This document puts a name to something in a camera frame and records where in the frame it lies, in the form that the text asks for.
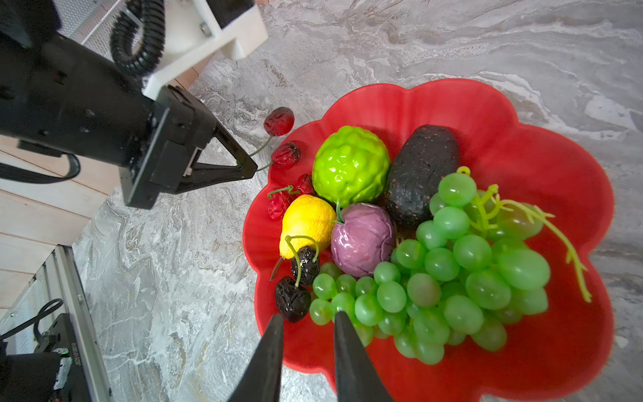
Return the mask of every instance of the screw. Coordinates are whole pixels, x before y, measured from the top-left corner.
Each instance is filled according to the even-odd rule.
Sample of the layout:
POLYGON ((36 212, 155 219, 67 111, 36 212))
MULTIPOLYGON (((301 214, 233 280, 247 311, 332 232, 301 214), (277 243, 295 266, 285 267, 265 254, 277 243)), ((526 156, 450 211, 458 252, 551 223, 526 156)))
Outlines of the screw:
POLYGON ((203 32, 203 35, 207 36, 208 38, 212 36, 212 31, 210 31, 210 28, 205 23, 205 21, 199 24, 199 26, 201 27, 201 32, 203 32))

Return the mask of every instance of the coiled cable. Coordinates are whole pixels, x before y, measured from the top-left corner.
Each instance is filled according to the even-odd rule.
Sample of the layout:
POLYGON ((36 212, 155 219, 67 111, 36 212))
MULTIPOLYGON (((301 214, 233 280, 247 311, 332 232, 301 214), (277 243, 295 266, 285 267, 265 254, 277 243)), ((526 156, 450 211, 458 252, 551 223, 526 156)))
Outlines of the coiled cable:
POLYGON ((163 0, 130 0, 127 9, 143 23, 143 38, 132 53, 138 25, 124 11, 114 23, 109 41, 116 66, 131 77, 152 73, 161 60, 165 46, 165 2, 163 0))

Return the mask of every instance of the red cherry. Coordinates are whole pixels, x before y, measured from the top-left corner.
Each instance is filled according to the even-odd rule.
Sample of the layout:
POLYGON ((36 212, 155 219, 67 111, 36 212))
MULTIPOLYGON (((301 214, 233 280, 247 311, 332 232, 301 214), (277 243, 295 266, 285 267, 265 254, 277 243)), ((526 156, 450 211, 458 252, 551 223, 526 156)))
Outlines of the red cherry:
POLYGON ((317 193, 312 187, 312 176, 308 173, 304 173, 297 179, 297 182, 294 184, 294 189, 299 190, 303 194, 308 194, 310 196, 316 196, 317 193))
POLYGON ((299 193, 297 189, 293 189, 293 186, 273 188, 268 193, 268 216, 270 219, 277 221, 283 218, 285 211, 299 193))
POLYGON ((268 216, 272 220, 279 220, 284 217, 285 211, 292 202, 292 197, 288 192, 274 193, 268 200, 268 216))
POLYGON ((292 142, 284 142, 275 149, 270 160, 277 167, 287 170, 295 166, 301 157, 302 152, 297 145, 292 142))
POLYGON ((264 121, 264 128, 273 137, 281 137, 290 132, 294 126, 293 111, 287 107, 277 107, 270 112, 264 121))

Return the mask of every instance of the green textured fruit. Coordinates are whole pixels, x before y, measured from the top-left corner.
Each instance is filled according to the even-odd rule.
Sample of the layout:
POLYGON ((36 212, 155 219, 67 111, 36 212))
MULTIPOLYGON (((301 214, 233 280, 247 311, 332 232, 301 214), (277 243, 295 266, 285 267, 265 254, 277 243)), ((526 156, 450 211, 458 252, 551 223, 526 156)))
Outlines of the green textured fruit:
POLYGON ((344 208, 377 199, 391 159, 375 134, 359 127, 342 127, 321 145, 312 165, 312 186, 319 196, 344 208))

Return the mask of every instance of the lemon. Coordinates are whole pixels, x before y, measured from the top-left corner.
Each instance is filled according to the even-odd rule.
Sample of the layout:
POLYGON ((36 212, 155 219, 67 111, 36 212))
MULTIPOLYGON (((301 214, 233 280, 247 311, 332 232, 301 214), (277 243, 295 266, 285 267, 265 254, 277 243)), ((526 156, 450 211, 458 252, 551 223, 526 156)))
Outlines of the lemon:
MULTIPOLYGON (((279 254, 285 259, 294 257, 293 251, 285 242, 288 236, 309 236, 319 243, 320 252, 331 245, 331 232, 337 219, 331 205, 321 198, 307 194, 297 197, 290 204, 282 221, 282 234, 279 240, 279 254)), ((295 251, 304 246, 314 247, 308 239, 291 240, 295 251)))

